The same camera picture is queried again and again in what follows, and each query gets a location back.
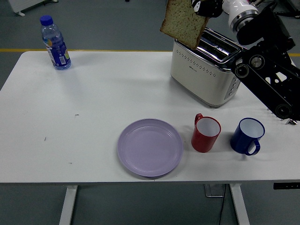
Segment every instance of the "toast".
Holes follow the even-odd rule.
[[[168,0],[160,31],[196,49],[208,19],[194,12],[191,0]]]

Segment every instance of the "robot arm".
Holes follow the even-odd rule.
[[[205,0],[194,11],[202,15]],[[247,0],[224,0],[223,10],[229,14],[233,33],[241,45],[249,45],[262,39],[256,46],[241,52],[231,65],[232,72],[277,117],[300,120],[300,69],[292,65],[288,50],[295,46],[293,39],[275,15],[274,3],[261,13]]]

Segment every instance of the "plate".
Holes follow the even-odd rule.
[[[182,154],[179,133],[162,120],[138,120],[127,126],[118,140],[118,156],[122,164],[145,177],[170,172],[178,165]]]

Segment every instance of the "water bottle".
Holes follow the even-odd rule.
[[[42,16],[40,22],[42,38],[55,69],[68,69],[71,66],[71,60],[59,28],[49,15]]]

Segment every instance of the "toaster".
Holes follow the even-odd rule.
[[[221,106],[238,90],[240,81],[231,72],[230,64],[244,49],[205,28],[195,50],[174,40],[171,76],[207,105]]]

